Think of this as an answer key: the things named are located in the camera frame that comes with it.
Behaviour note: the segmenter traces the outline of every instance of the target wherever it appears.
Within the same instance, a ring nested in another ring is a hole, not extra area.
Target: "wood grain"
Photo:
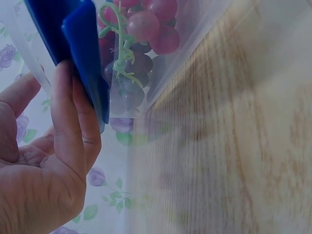
[[[312,233],[308,6],[236,1],[136,121],[133,233]]]

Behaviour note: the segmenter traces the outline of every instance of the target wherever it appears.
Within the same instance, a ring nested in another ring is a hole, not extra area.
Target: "grape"
[[[174,28],[176,26],[176,18],[174,18],[172,21],[168,22],[166,25]]]
[[[126,109],[130,111],[139,107],[143,103],[145,93],[142,89],[140,89],[137,93],[123,92],[122,96],[126,104]]]
[[[140,3],[140,0],[114,0],[114,4],[116,6],[119,6],[119,2],[121,2],[122,7],[130,8],[138,5]]]
[[[99,38],[99,52],[101,58],[101,65],[106,66],[114,60],[114,47],[115,45],[105,38]]]
[[[104,29],[106,28],[106,25],[103,23],[103,21],[101,20],[101,17],[99,16],[99,13],[97,15],[97,24],[99,26],[100,29]]]
[[[131,64],[130,60],[126,62],[125,72],[133,72],[135,74],[148,74],[153,68],[152,59],[149,56],[139,52],[133,53],[136,60],[134,64]]]
[[[128,34],[135,37],[137,42],[147,41],[157,34],[159,21],[149,11],[140,11],[132,15],[128,20]]]
[[[136,11],[133,8],[130,8],[126,14],[127,18],[130,18],[132,15],[134,15]]]
[[[115,115],[122,115],[126,111],[125,101],[120,93],[116,87],[110,91],[110,112]]]
[[[127,9],[126,8],[122,8],[121,9],[121,14],[125,16],[126,13],[127,13]],[[111,7],[108,7],[108,6],[105,7],[103,9],[102,14],[104,15],[104,18],[108,22],[113,23],[113,24],[118,24],[117,16],[116,16],[115,12],[113,11],[113,9]]]
[[[116,72],[113,70],[114,62],[109,63],[107,66],[104,67],[104,74],[103,78],[108,83],[109,88],[112,87],[112,80],[113,76],[116,76]]]
[[[143,53],[143,54],[146,54],[146,53],[148,53],[148,52],[150,52],[152,50],[151,46],[149,45],[149,43],[147,43],[147,45],[142,45],[140,42],[133,44],[130,47],[130,49],[132,51],[140,52],[140,53]]]
[[[137,74],[134,75],[134,77],[141,82],[143,88],[145,88],[149,83],[149,76],[147,74]],[[119,81],[122,90],[128,93],[139,93],[141,91],[140,86],[127,77],[120,77],[117,80]]]
[[[110,23],[118,24],[117,16],[115,12],[110,7],[105,7],[103,9],[102,14],[104,15],[104,18],[109,21]]]
[[[162,79],[166,71],[166,60],[164,57],[157,56],[153,58],[153,70],[149,73],[150,82],[149,87],[157,85],[158,81]]]
[[[146,10],[153,12],[160,22],[169,22],[176,16],[176,0],[145,0],[142,4]]]
[[[115,39],[116,39],[116,34],[113,31],[109,31],[106,33],[105,37],[103,38],[109,41],[110,43],[114,44]]]
[[[180,46],[180,35],[175,28],[161,24],[159,32],[149,43],[158,55],[172,54]]]

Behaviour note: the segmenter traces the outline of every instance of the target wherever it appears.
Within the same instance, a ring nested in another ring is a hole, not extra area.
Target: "grape stem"
[[[104,14],[102,14],[102,12],[106,7],[110,7],[114,11],[118,20],[118,25],[111,24],[109,21],[105,19]],[[119,34],[118,59],[115,61],[113,66],[113,69],[117,71],[117,78],[119,78],[120,75],[123,75],[131,79],[132,82],[137,83],[142,89],[143,85],[137,78],[133,76],[134,73],[125,72],[126,61],[130,60],[131,63],[134,64],[136,60],[133,51],[130,50],[130,46],[134,43],[135,39],[124,32],[125,27],[124,22],[126,21],[126,18],[121,14],[121,2],[119,2],[119,8],[117,8],[113,3],[106,2],[100,8],[100,12],[101,12],[100,19],[107,26],[100,32],[100,37],[104,37],[110,30]]]

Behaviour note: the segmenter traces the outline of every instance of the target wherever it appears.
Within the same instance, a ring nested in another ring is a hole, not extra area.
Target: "hand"
[[[78,215],[101,148],[94,109],[71,64],[56,68],[53,128],[18,148],[18,118],[40,90],[31,74],[0,93],[0,233],[45,234]]]

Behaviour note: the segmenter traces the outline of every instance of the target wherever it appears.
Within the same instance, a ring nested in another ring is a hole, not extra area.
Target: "floral tablecloth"
[[[27,14],[23,1],[16,1],[18,17]],[[35,28],[27,29],[25,38],[33,48],[42,43]],[[35,53],[50,78],[54,66],[47,51]],[[0,91],[28,72],[0,19]],[[128,161],[133,144],[145,142],[144,135],[133,134],[133,119],[110,119],[102,134],[102,151],[87,176],[85,207],[75,219],[55,230],[54,234],[123,234],[128,233],[127,212],[139,206],[140,197],[128,191]],[[17,119],[20,146],[42,136],[51,126],[50,99],[41,90]]]

